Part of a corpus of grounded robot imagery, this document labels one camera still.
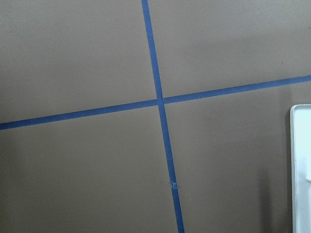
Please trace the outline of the white towel rack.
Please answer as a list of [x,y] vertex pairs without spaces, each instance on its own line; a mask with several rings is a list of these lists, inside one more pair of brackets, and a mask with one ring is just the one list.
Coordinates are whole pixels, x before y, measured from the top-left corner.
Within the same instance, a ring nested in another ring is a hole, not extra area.
[[311,231],[311,105],[290,110],[293,232]]

